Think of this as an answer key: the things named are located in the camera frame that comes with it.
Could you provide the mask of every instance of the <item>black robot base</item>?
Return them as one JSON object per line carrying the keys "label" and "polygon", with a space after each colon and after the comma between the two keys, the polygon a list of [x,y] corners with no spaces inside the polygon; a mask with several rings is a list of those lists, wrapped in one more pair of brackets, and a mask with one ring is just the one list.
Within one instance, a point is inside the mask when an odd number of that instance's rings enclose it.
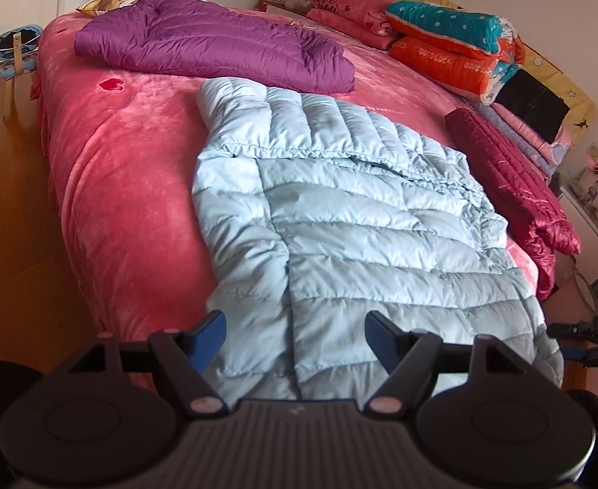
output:
{"label": "black robot base", "polygon": [[[351,400],[241,400],[229,410],[202,372],[226,337],[196,330],[147,342],[101,336],[0,421],[16,488],[575,488],[595,441],[585,411],[501,341],[444,344],[378,312],[366,340],[388,379]],[[160,396],[131,384],[151,373]],[[461,387],[431,396],[439,374]]]}

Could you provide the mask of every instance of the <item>blue stool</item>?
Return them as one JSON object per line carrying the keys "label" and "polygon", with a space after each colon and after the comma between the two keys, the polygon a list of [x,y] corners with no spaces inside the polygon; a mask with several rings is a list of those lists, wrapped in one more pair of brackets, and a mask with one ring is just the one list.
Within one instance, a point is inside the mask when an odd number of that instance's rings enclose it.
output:
{"label": "blue stool", "polygon": [[36,70],[37,51],[43,29],[38,25],[18,27],[0,35],[0,77],[4,80],[3,119],[11,118],[15,104],[15,77]]}

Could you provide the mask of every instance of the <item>pink bedspread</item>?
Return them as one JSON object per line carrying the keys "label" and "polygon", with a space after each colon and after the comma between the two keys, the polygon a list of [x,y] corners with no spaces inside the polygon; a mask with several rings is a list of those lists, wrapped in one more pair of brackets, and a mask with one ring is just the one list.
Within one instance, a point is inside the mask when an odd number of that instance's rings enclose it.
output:
{"label": "pink bedspread", "polygon": [[[144,339],[195,324],[215,288],[190,200],[207,135],[195,104],[203,79],[112,70],[76,57],[75,33],[88,20],[72,13],[48,25],[33,96],[63,238],[95,325]],[[355,92],[337,97],[452,146],[444,116],[463,106],[458,98],[385,53],[298,22],[335,38],[355,65]],[[508,246],[536,286],[532,261]]]}

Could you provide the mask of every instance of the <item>wooden chair leg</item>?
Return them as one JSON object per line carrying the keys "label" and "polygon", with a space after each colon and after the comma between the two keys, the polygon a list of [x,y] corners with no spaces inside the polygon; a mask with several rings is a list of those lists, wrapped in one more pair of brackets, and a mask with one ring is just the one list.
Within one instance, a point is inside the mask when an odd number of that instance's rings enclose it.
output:
{"label": "wooden chair leg", "polygon": [[22,34],[16,33],[13,35],[14,48],[14,68],[16,68],[16,75],[22,73]]}
{"label": "wooden chair leg", "polygon": [[9,121],[11,119],[11,110],[14,104],[14,80],[8,79],[4,82],[4,108],[2,119]]}

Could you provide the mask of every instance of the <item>light blue puffer jacket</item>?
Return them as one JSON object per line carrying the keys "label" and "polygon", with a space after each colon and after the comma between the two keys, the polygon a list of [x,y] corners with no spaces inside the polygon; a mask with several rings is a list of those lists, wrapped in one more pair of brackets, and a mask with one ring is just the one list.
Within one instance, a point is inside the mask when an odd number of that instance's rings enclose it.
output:
{"label": "light blue puffer jacket", "polygon": [[[386,378],[366,313],[470,344],[489,333],[560,383],[562,358],[456,150],[332,97],[205,81],[192,189],[228,335],[223,398],[366,400]],[[438,389],[460,384],[445,377]]]}

